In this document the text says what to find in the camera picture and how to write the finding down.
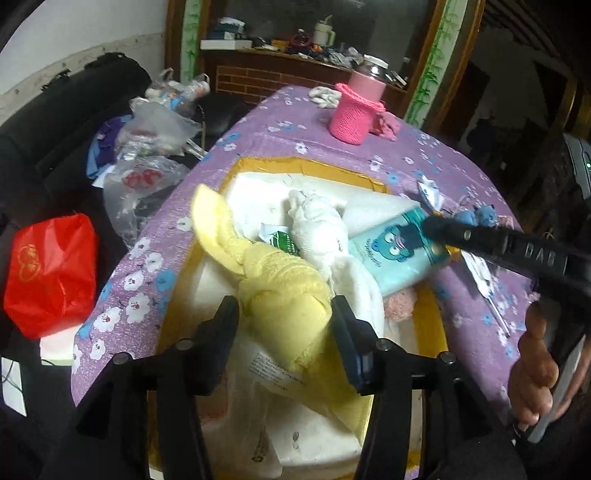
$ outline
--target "yellow towel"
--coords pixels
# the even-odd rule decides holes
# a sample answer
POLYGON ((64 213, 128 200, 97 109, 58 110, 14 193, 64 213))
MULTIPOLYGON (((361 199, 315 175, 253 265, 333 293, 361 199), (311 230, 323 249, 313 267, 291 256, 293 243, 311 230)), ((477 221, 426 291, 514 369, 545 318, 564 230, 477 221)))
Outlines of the yellow towel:
POLYGON ((301 258, 239 238, 226 200, 205 185, 197 187, 191 214, 203 249, 241 278, 247 331, 278 364, 308 379, 297 399, 319 413, 329 408, 362 443, 372 399, 347 382, 329 331, 330 290, 320 274, 301 258))

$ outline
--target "clear plastic bag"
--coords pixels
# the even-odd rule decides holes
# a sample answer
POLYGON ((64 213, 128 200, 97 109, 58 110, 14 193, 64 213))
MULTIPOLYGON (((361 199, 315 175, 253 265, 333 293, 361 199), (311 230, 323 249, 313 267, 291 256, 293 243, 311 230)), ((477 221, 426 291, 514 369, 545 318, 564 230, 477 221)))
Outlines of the clear plastic bag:
POLYGON ((188 85, 172 79, 172 69, 163 70, 160 78, 145 92, 150 102, 157 102, 186 118, 195 113, 195 101, 210 92, 209 77, 201 74, 188 85))
POLYGON ((119 160, 106 175, 105 210, 128 248, 187 173, 187 167, 169 158, 138 157, 119 160))
POLYGON ((117 136, 119 160, 151 155, 183 155, 183 145, 200 130, 199 124, 155 102, 131 100, 134 118, 117 136))

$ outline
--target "white paper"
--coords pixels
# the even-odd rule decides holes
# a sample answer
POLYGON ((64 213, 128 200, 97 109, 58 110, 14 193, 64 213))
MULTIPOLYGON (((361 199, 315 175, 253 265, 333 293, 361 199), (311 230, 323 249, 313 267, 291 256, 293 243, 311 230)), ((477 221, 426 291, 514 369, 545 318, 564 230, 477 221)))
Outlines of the white paper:
POLYGON ((109 165, 107 168, 105 168, 101 172, 101 174, 96 178, 96 180, 94 182, 92 182, 92 186, 96 187, 98 189, 104 188, 105 187, 105 177, 107 176, 108 173, 111 173, 114 168, 115 168, 115 165, 109 165))
POLYGON ((7 407, 27 416, 22 396, 21 365, 8 358, 2 358, 2 397, 7 407))
POLYGON ((71 365, 74 336, 79 328, 80 325, 74 325, 61 332, 41 338, 39 341, 41 360, 48 360, 56 365, 71 365))

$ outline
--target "white cloth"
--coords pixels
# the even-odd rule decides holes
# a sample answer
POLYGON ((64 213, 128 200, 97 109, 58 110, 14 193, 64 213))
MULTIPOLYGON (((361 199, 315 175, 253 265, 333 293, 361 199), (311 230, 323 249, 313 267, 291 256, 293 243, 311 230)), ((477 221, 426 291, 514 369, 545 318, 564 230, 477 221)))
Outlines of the white cloth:
POLYGON ((378 337, 384 336, 384 302, 377 282, 355 257, 349 255, 348 232, 330 200, 299 190, 289 194, 290 236, 308 261, 327 281, 335 295, 344 295, 355 317, 365 320, 378 337))
POLYGON ((308 96, 320 108, 337 108, 341 93, 328 87, 314 87, 308 96))

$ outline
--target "finger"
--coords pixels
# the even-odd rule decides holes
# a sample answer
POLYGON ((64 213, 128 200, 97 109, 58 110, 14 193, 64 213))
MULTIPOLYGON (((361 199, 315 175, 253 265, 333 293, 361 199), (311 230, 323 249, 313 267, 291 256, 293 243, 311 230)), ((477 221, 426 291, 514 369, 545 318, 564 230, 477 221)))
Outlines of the finger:
POLYGON ((554 419, 558 420, 564 412, 566 412, 569 407, 570 403, 573 400, 573 397, 583 385, 585 381, 585 377, 587 376, 587 371, 589 370, 589 365, 591 364, 591 338, 588 338, 585 341, 585 345, 581 351, 581 358, 579 360, 579 364, 577 365, 576 370, 574 371, 573 378, 570 381, 570 385, 564 394, 564 398, 560 402, 555 414, 554 419))
POLYGON ((525 312, 525 329, 527 333, 538 340, 544 338, 546 332, 546 320, 542 315, 542 309, 538 302, 533 302, 525 312))
POLYGON ((511 370, 511 375, 509 376, 509 386, 508 386, 508 394, 509 398, 511 399, 511 409, 513 410, 513 415, 517 418, 517 420, 525 425, 535 425, 538 423, 540 419, 539 414, 535 414, 531 411, 531 409, 527 406, 527 403, 521 396, 519 384, 521 382, 521 375, 522 375, 522 365, 518 361, 511 370))
POLYGON ((523 368, 534 383, 552 388, 558 379, 558 365, 546 349, 544 342, 526 332, 517 343, 523 368))
POLYGON ((552 409, 552 393, 550 389, 536 385, 525 371, 522 373, 519 382, 519 395, 534 414, 539 416, 550 413, 552 409))

